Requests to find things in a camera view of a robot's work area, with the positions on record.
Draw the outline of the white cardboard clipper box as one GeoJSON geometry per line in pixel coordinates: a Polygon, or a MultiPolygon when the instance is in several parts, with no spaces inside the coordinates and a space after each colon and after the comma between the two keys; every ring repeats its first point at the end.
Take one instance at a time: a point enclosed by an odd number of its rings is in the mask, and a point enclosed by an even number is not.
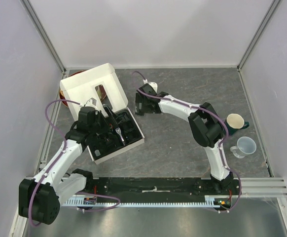
{"type": "MultiPolygon", "coordinates": [[[[67,100],[67,105],[74,122],[78,119],[80,107],[83,106],[93,107],[96,110],[101,111],[104,117],[108,116],[104,111],[104,105],[109,106],[115,113],[124,109],[130,111],[126,94],[116,75],[114,67],[110,63],[75,73],[72,76],[61,80],[60,90],[67,100]]],[[[144,135],[142,140],[130,145],[130,147],[123,148],[121,151],[114,152],[111,156],[104,158],[102,161],[94,161],[94,163],[102,163],[143,143],[144,135]]]]}

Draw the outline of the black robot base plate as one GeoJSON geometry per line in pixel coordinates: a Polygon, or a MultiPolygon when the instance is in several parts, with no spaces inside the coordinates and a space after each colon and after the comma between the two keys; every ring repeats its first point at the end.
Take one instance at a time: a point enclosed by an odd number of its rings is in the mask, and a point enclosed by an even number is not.
{"type": "Polygon", "coordinates": [[[202,178],[100,177],[88,181],[84,191],[116,197],[122,203],[178,203],[204,202],[205,196],[236,196],[239,187],[237,179],[221,187],[202,178]]]}

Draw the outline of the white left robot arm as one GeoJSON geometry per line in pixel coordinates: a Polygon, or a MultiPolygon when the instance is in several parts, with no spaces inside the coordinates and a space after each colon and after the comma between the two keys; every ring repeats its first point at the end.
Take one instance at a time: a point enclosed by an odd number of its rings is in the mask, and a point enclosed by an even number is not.
{"type": "Polygon", "coordinates": [[[18,214],[31,226],[52,224],[60,207],[75,194],[97,197],[92,172],[77,169],[63,179],[68,168],[89,145],[92,135],[105,126],[102,113],[93,107],[80,107],[78,119],[50,162],[32,179],[23,179],[18,190],[18,214]]]}

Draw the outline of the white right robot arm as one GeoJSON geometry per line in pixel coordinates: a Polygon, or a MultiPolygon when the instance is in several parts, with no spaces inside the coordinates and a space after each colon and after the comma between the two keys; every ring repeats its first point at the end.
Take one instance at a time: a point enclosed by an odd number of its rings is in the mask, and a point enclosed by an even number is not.
{"type": "Polygon", "coordinates": [[[220,195],[229,189],[233,173],[223,148],[228,129],[210,103],[190,104],[165,92],[158,94],[151,83],[137,89],[135,103],[137,115],[164,113],[187,121],[194,140],[205,149],[211,169],[212,190],[220,195]]]}

